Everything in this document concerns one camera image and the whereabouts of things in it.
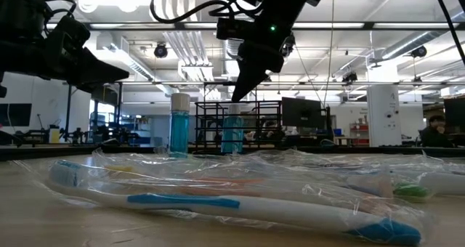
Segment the blue liquid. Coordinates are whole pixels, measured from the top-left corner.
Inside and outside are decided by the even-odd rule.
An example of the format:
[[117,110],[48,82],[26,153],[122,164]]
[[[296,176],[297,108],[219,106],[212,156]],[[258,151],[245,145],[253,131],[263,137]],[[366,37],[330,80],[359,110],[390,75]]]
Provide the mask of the blue liquid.
[[187,153],[189,139],[189,112],[172,111],[169,128],[169,150],[174,154]]
[[[244,120],[239,116],[226,117],[223,123],[224,127],[243,127]],[[222,153],[242,153],[242,141],[244,139],[244,131],[242,129],[223,129],[223,141],[237,142],[222,142]]]

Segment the desk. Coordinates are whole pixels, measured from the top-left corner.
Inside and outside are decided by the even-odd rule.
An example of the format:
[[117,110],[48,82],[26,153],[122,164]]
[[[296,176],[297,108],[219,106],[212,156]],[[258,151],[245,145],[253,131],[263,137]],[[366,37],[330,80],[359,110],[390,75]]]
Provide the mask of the desk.
[[[258,148],[259,146],[258,145],[247,145],[247,144],[243,144],[242,145],[243,148]],[[260,148],[274,148],[275,145],[260,145]],[[195,145],[189,145],[189,148],[195,148]],[[198,149],[204,149],[204,148],[221,148],[221,144],[218,144],[218,145],[198,145],[197,146]]]
[[[19,167],[5,162],[0,162],[0,194],[0,237],[4,247],[380,247],[353,238],[288,228],[260,230],[92,204],[76,206],[37,187]],[[465,245],[464,204],[465,198],[444,197],[420,205],[438,218],[436,233],[422,247]]]
[[365,138],[359,138],[359,137],[334,137],[334,142],[337,144],[337,145],[343,145],[342,141],[346,140],[346,146],[347,147],[351,147],[351,146],[358,146],[358,147],[367,147],[367,146],[370,146],[370,144],[358,144],[357,142],[355,142],[355,140],[358,140],[358,139],[363,139],[363,140],[366,140]]

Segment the bottle cap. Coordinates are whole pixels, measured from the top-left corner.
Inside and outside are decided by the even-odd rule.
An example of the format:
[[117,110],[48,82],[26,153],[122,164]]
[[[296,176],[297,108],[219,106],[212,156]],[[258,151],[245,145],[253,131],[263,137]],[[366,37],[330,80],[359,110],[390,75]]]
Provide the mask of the bottle cap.
[[240,105],[230,105],[229,114],[240,114]]
[[176,93],[171,95],[171,111],[190,111],[190,96],[189,94]]

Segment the blue toothbrush head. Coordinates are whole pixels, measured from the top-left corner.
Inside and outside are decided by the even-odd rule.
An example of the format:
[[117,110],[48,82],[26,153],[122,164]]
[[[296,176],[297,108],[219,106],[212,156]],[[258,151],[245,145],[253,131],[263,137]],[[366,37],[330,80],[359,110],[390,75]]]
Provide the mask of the blue toothbrush head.
[[383,219],[378,224],[347,232],[351,235],[361,236],[375,243],[386,243],[396,246],[418,246],[421,242],[421,233],[414,227]]
[[49,170],[49,180],[66,187],[86,186],[86,169],[77,163],[56,161]]

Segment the person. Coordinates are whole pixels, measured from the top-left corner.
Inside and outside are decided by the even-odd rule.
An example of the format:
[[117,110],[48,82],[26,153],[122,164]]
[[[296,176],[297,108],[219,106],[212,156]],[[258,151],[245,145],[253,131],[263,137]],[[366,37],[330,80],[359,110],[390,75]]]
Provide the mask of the person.
[[267,129],[262,132],[261,139],[273,142],[280,142],[286,135],[283,130],[278,129],[278,123],[276,121],[267,121],[264,124]]
[[424,147],[454,147],[444,134],[445,119],[443,116],[432,116],[429,126],[421,131],[420,138]]

